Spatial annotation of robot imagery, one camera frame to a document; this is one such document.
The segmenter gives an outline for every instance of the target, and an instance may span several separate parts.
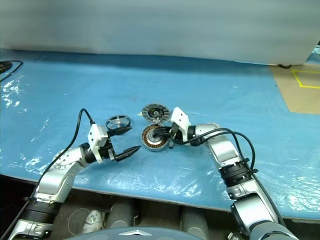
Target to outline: blue plastic sheet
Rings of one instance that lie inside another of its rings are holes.
[[[131,117],[112,142],[117,153],[141,144],[150,103],[179,106],[191,123],[215,122],[246,134],[257,174],[285,217],[320,219],[320,116],[289,112],[267,66],[221,60],[2,50],[24,65],[1,83],[0,172],[36,181],[70,142],[78,112],[97,124]],[[83,118],[75,145],[87,141]],[[241,141],[245,154],[251,153]],[[93,163],[74,186],[100,193],[229,209],[232,201],[205,146],[141,148],[121,162]]]

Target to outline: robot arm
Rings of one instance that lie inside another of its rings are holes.
[[[217,130],[217,124],[191,125],[188,116],[176,107],[171,116],[173,126],[171,137],[181,134],[183,142],[198,146],[206,140],[206,146],[212,155],[229,197],[234,200],[231,212],[240,231],[250,240],[297,240],[285,226],[279,224],[279,216],[272,200],[267,196],[255,172],[250,169],[246,159],[239,156],[237,149],[222,131],[207,134],[202,139],[193,138],[209,131]]]
[[[66,200],[79,171],[89,164],[102,163],[103,159],[120,161],[133,155],[140,146],[134,146],[121,154],[116,154],[110,137],[120,135],[130,127],[121,127],[106,131],[102,125],[91,125],[88,142],[69,149],[42,176],[32,199],[11,232],[9,240],[14,237],[44,239],[49,237],[59,209]]]

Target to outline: table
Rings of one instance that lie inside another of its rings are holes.
[[[148,122],[139,113],[159,103],[170,110],[179,106],[193,125],[215,122],[246,134],[256,149],[257,176],[280,213],[320,219],[320,116],[289,112],[267,66],[166,56],[1,53],[2,61],[24,62],[1,83],[2,175],[37,181],[70,142],[81,108],[101,125],[114,115],[130,116],[133,129],[112,138],[115,151],[140,145]],[[89,127],[84,118],[76,145],[87,141]],[[224,211],[232,203],[205,146],[161,152],[142,147],[124,161],[90,165],[74,187]]]

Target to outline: white wall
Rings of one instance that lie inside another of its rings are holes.
[[[0,0],[0,46],[302,64],[320,0]]]

